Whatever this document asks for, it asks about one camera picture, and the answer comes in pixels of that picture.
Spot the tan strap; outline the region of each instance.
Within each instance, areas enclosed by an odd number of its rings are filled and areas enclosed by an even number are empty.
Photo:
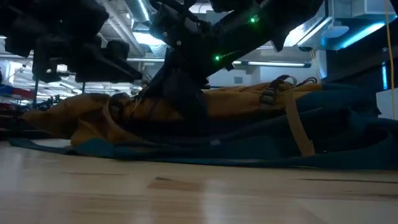
[[[289,122],[290,131],[293,134],[294,140],[301,152],[302,157],[311,156],[315,154],[315,150],[311,140],[309,140],[303,124],[300,120],[299,111],[297,110],[296,100],[293,96],[292,89],[287,90],[286,96],[286,116]]]

